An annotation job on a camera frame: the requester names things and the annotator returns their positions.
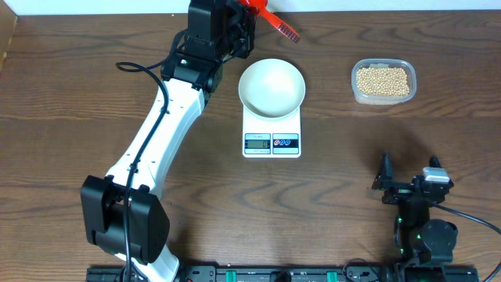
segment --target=white wall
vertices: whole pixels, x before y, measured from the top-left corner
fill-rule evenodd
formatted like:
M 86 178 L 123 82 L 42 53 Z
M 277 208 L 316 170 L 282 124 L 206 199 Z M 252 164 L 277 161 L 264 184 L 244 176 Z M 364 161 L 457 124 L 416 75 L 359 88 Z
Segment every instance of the white wall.
M 18 15 L 186 13 L 189 0 L 5 0 Z M 269 0 L 280 12 L 501 9 L 501 0 Z

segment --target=brush bristles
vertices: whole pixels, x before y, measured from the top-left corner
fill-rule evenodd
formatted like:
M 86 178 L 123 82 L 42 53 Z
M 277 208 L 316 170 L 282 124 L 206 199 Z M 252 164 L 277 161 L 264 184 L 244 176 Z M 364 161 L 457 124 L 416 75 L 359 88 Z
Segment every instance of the brush bristles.
M 296 33 L 296 31 L 291 30 L 286 24 L 282 23 L 279 26 L 279 31 L 283 33 L 283 35 L 287 36 L 290 38 L 295 43 L 298 43 L 301 38 L 299 37 L 299 34 Z

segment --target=plastic container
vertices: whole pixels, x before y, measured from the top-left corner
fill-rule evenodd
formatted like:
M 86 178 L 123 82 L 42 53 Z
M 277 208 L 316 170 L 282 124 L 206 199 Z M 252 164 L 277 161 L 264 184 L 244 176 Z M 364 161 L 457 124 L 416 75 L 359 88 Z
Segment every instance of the plastic container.
M 357 71 L 362 68 L 369 67 L 401 67 L 407 74 L 407 85 L 409 86 L 410 94 L 407 96 L 374 96 L 367 95 L 359 90 L 357 86 Z M 355 100 L 362 104 L 368 105 L 395 105 L 409 101 L 416 95 L 417 80 L 414 67 L 404 60 L 394 59 L 365 59 L 358 62 L 351 71 L 351 87 L 355 94 Z

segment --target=wooden table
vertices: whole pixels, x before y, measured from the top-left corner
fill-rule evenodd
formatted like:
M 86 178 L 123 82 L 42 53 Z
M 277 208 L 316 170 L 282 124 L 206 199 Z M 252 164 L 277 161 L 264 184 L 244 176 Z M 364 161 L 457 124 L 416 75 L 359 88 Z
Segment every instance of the wooden table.
M 169 248 L 225 265 L 390 262 L 395 206 L 369 187 L 390 151 L 398 180 L 437 154 L 456 186 L 446 206 L 501 226 L 501 12 L 293 13 L 298 45 L 259 20 L 248 60 L 224 79 L 169 170 L 163 206 Z M 0 280 L 75 280 L 123 262 L 87 243 L 80 187 L 124 153 L 157 87 L 115 69 L 164 58 L 186 15 L 24 16 L 0 76 Z M 357 104 L 351 69 L 365 58 L 409 61 L 413 100 Z M 305 76 L 298 160 L 241 154 L 237 83 L 265 58 Z M 485 277 L 501 259 L 491 230 L 433 210 L 459 227 L 456 264 Z

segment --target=green connector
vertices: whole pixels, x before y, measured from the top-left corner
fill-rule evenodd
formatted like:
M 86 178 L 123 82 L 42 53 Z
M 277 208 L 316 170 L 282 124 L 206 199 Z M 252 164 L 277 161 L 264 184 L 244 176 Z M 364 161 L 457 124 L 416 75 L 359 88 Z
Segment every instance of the green connector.
M 327 282 L 337 282 L 337 272 L 328 272 Z
M 226 282 L 236 282 L 236 271 L 226 271 Z

